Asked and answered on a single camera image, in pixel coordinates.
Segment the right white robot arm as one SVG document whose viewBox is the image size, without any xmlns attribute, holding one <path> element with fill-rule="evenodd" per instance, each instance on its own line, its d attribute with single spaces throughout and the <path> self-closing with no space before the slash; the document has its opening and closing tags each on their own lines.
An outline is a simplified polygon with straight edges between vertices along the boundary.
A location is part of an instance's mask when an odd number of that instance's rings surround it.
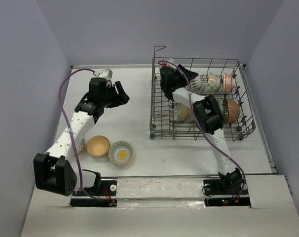
<svg viewBox="0 0 299 237">
<path fill-rule="evenodd" d="M 234 161 L 224 138 L 224 117 L 213 95 L 202 96 L 193 92 L 190 82 L 198 73 L 187 70 L 182 65 L 159 61 L 160 87 L 169 100 L 190 108 L 196 125 L 213 148 L 219 175 L 219 188 L 229 194 L 240 192 L 246 185 L 245 173 Z"/>
</svg>

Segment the teal bowl with yellow centre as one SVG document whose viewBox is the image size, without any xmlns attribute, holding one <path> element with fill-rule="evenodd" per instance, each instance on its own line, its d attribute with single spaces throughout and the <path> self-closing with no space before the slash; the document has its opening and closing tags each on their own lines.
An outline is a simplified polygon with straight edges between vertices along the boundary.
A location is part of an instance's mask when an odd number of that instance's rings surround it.
<svg viewBox="0 0 299 237">
<path fill-rule="evenodd" d="M 127 165 L 134 156 L 132 145 L 126 141 L 117 141 L 110 145 L 108 157 L 115 165 Z"/>
</svg>

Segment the leaf and flower pattern bowl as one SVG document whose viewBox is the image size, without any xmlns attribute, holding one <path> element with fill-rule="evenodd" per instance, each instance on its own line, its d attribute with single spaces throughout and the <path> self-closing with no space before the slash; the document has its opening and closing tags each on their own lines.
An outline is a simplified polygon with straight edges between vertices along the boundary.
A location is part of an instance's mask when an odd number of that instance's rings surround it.
<svg viewBox="0 0 299 237">
<path fill-rule="evenodd" d="M 217 74 L 209 73 L 207 76 L 209 94 L 216 93 L 220 88 L 220 77 Z"/>
</svg>

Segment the white bowl with patterned outside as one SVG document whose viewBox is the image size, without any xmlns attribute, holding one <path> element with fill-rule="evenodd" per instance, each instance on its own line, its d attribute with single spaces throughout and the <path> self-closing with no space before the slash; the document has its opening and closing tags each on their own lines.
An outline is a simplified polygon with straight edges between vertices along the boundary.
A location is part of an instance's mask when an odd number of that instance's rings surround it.
<svg viewBox="0 0 299 237">
<path fill-rule="evenodd" d="M 191 89 L 194 93 L 199 94 L 201 88 L 203 87 L 201 74 L 198 74 L 195 78 L 191 79 L 190 81 Z"/>
</svg>

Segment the brown glazed bowl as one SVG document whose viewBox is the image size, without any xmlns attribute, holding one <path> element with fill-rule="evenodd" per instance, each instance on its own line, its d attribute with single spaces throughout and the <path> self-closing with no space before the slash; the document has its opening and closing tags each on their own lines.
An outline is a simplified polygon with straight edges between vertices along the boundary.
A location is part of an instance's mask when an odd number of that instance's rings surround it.
<svg viewBox="0 0 299 237">
<path fill-rule="evenodd" d="M 239 118 L 240 107 L 239 107 L 239 104 L 236 103 L 234 100 L 224 99 L 223 107 L 224 107 L 224 122 L 225 123 L 233 123 Z"/>
</svg>

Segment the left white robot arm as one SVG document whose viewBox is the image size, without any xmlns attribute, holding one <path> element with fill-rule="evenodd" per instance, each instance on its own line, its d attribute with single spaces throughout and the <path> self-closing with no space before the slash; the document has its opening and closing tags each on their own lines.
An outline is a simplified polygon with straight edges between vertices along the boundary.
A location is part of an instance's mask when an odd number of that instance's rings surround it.
<svg viewBox="0 0 299 237">
<path fill-rule="evenodd" d="M 102 186 L 100 173 L 81 167 L 73 169 L 72 160 L 78 158 L 77 148 L 104 110 L 125 105 L 129 99 L 121 82 L 111 84 L 105 78 L 92 78 L 66 129 L 44 154 L 36 154 L 33 161 L 36 187 L 67 197 L 74 191 L 97 194 Z"/>
</svg>

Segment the small patterned bowl under arm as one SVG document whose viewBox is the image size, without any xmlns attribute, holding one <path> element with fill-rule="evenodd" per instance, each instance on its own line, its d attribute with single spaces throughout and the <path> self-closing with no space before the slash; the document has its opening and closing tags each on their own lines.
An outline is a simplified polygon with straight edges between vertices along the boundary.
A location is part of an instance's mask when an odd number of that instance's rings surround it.
<svg viewBox="0 0 299 237">
<path fill-rule="evenodd" d="M 76 153 L 80 154 L 84 148 L 85 148 L 85 140 L 82 139 L 81 143 L 78 145 L 78 147 L 76 149 Z"/>
</svg>

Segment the orange coral pattern bowl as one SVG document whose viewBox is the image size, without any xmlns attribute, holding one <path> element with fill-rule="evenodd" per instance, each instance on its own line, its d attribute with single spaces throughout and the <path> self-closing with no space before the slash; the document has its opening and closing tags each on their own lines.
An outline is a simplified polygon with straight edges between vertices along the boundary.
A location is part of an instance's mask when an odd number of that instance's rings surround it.
<svg viewBox="0 0 299 237">
<path fill-rule="evenodd" d="M 225 73 L 223 77 L 224 94 L 230 93 L 235 88 L 236 88 L 236 79 L 232 75 Z"/>
</svg>

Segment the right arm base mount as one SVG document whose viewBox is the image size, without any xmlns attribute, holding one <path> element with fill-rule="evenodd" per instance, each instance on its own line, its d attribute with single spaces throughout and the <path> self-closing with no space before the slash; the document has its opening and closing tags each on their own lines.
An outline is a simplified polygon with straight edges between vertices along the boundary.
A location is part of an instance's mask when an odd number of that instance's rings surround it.
<svg viewBox="0 0 299 237">
<path fill-rule="evenodd" d="M 201 191 L 206 207 L 251 206 L 247 184 L 242 180 L 233 189 L 226 190 L 220 179 L 205 179 Z"/>
</svg>

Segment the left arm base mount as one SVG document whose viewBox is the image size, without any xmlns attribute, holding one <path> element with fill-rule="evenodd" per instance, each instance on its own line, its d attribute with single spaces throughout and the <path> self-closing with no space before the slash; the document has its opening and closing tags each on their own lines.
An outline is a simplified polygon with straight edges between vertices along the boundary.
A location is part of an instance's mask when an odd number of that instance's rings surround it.
<svg viewBox="0 0 299 237">
<path fill-rule="evenodd" d="M 99 172 L 84 169 L 83 178 L 89 178 L 94 183 L 92 187 L 84 187 L 83 191 L 74 191 L 71 200 L 71 207 L 117 207 L 117 180 L 103 179 Z"/>
</svg>

